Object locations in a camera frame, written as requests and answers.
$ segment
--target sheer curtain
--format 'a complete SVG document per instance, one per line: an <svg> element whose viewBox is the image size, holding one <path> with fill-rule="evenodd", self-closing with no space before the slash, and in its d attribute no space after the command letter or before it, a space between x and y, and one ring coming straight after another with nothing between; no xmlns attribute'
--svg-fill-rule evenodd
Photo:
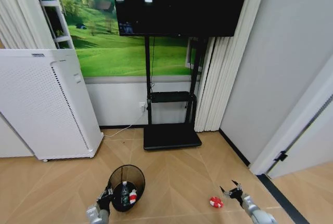
<svg viewBox="0 0 333 224"><path fill-rule="evenodd" d="M220 127L260 1L244 1L233 37L209 39L198 93L197 132Z"/></svg>
<svg viewBox="0 0 333 224"><path fill-rule="evenodd" d="M0 39L8 49L55 49L39 0L0 0Z"/></svg>

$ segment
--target door frame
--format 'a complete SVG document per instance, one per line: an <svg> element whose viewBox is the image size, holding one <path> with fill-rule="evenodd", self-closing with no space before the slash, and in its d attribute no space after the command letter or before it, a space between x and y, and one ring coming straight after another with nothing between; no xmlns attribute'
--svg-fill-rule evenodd
<svg viewBox="0 0 333 224"><path fill-rule="evenodd" d="M285 150L302 131L316 112L333 93L333 55L299 99L265 148L250 165L255 175L266 173L274 159Z"/></svg>

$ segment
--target red and white toy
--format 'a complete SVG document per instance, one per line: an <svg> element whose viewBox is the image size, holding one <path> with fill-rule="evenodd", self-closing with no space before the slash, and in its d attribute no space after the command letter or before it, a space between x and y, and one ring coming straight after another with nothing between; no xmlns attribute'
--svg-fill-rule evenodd
<svg viewBox="0 0 333 224"><path fill-rule="evenodd" d="M133 189L132 192L130 193L130 203L134 204L136 202L136 190Z"/></svg>
<svg viewBox="0 0 333 224"><path fill-rule="evenodd" d="M223 207L223 202L221 201L220 198L218 198L216 196L210 198L209 203L210 203L210 205L212 205L213 207L216 207L216 208Z"/></svg>

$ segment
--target herringbone floor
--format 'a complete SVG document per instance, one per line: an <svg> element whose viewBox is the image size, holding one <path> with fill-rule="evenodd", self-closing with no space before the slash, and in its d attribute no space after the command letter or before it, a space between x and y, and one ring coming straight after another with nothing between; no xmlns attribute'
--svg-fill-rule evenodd
<svg viewBox="0 0 333 224"><path fill-rule="evenodd" d="M117 130L103 130L112 135ZM134 164L145 174L146 189L127 213L111 208L110 223L252 223L235 200L209 205L220 196L219 185L231 189L231 179L279 221L293 223L265 187L250 173L222 136L200 133L202 146L147 152L143 130L127 129L105 137L93 159L43 163L33 157L0 160L1 223L87 223L85 211L120 165Z"/></svg>
<svg viewBox="0 0 333 224"><path fill-rule="evenodd" d="M333 222L333 162L280 176L273 183L308 222Z"/></svg>

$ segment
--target trash can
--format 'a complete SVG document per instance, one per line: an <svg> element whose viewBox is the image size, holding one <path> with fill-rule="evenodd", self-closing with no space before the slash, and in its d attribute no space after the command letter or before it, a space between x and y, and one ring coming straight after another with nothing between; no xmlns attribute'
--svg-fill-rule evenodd
<svg viewBox="0 0 333 224"><path fill-rule="evenodd" d="M135 189L137 194L135 203L130 204L129 206L123 206L121 204L123 181L127 181L127 187L130 192ZM115 210L125 212L131 209L141 198L145 189L145 184L145 176L138 167L127 164L117 168L110 176L108 182L108 187L110 187L113 191L111 202Z"/></svg>

